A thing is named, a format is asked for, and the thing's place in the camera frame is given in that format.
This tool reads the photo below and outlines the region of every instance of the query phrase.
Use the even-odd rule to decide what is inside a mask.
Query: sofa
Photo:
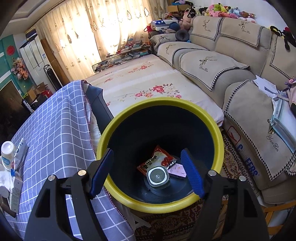
[[[258,90],[256,75],[278,90],[296,76],[296,48],[258,24],[232,18],[196,16],[190,42],[175,34],[155,35],[152,52],[188,77],[222,108],[223,128],[252,174],[264,201],[296,198],[295,153],[268,120],[271,98]]]

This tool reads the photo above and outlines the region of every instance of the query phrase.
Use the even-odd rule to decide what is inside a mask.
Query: purple checkered cloth
[[[89,132],[91,106],[85,97],[83,83],[74,81],[58,90],[26,120],[12,139],[17,145],[23,137],[29,146],[20,167],[23,187],[19,214],[16,218],[5,214],[22,238],[47,177],[51,174],[58,178],[73,176],[96,160]],[[73,234],[82,239],[72,198],[67,195],[66,199]],[[91,203],[108,240],[136,240],[132,228],[104,188]]]

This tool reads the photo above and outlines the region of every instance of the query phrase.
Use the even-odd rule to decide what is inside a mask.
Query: patterned rug
[[[244,166],[243,160],[238,155],[235,147],[222,131],[224,140],[224,164],[220,175],[228,178],[237,178],[244,175],[251,184],[255,193],[258,192],[254,185],[252,176]],[[165,214],[143,214],[136,212],[143,220],[152,225],[151,228],[140,227],[136,229],[135,236],[138,241],[152,241],[156,231],[163,233],[163,241],[185,241],[193,227],[200,209],[202,201],[198,201],[191,206],[180,211]]]

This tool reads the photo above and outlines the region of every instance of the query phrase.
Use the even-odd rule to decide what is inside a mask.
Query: red circular ornament
[[[6,49],[6,52],[9,56],[13,55],[15,53],[15,47],[13,47],[12,45],[9,45]]]

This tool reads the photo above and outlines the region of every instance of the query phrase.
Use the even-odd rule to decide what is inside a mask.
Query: cardboard box
[[[35,89],[35,94],[41,94],[43,91],[47,90],[47,85],[44,84],[44,82],[42,82],[41,84],[37,85],[36,89]]]
[[[10,193],[8,196],[8,204],[10,209],[16,214],[18,214],[23,181],[17,171],[15,172],[15,177],[12,177],[12,181],[13,181],[14,187],[12,189],[12,193]]]
[[[167,0],[168,4],[168,12],[179,12],[179,11],[185,11],[187,8],[191,8],[190,5],[188,4],[183,4],[183,5],[172,5],[174,1],[173,0]]]
[[[32,87],[29,91],[28,91],[28,97],[26,98],[26,101],[28,101],[29,104],[33,103],[33,101],[36,98],[36,94],[35,94],[35,87]]]

